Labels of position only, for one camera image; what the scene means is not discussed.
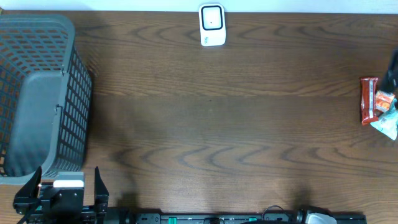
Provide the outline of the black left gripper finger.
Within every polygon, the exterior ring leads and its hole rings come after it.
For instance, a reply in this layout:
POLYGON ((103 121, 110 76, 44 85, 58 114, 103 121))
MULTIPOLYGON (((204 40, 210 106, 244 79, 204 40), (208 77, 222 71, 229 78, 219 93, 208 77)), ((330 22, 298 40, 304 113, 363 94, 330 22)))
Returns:
POLYGON ((32 207, 39 201, 38 194, 41 177, 42 168, 38 167, 30 180, 16 193, 13 207, 32 207))
POLYGON ((100 176, 99 167, 95 168, 95 212, 105 215, 108 211, 109 192, 100 176))

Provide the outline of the small orange box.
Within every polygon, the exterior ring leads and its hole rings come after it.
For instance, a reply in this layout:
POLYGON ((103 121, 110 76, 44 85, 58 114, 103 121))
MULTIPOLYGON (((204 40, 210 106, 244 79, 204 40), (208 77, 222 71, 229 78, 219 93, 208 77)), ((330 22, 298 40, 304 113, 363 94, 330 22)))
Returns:
POLYGON ((384 91, 378 90, 375 96, 375 108, 378 111, 385 113, 390 109, 394 99, 395 99, 395 94, 386 93, 384 91))

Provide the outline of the red orange snack bar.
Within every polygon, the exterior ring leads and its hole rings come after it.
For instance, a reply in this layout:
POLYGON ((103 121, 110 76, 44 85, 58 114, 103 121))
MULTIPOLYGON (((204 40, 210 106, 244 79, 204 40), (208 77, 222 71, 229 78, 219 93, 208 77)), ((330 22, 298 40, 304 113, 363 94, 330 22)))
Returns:
POLYGON ((379 120, 375 109, 377 81, 376 77, 361 78, 361 124, 363 126, 379 120))

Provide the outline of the light green wipes pack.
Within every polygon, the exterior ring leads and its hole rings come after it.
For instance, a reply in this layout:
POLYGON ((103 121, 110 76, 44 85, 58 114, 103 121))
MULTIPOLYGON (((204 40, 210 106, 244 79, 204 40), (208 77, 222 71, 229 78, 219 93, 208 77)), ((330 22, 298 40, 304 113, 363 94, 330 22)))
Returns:
POLYGON ((388 111, 380 115, 379 120, 372 122, 371 126, 395 141, 397 139, 397 99, 391 103, 388 111))

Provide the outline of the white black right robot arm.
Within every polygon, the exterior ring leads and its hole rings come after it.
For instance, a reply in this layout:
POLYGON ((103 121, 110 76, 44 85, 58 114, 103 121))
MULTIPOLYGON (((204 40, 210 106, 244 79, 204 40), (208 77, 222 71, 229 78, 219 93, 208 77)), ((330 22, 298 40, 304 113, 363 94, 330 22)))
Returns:
MULTIPOLYGON (((391 140, 397 139, 397 51, 393 51, 387 72, 378 84, 376 77, 361 79, 361 124, 371 125, 391 140)), ((291 218, 295 223, 366 223, 364 215, 334 215, 318 207, 303 207, 291 218)))

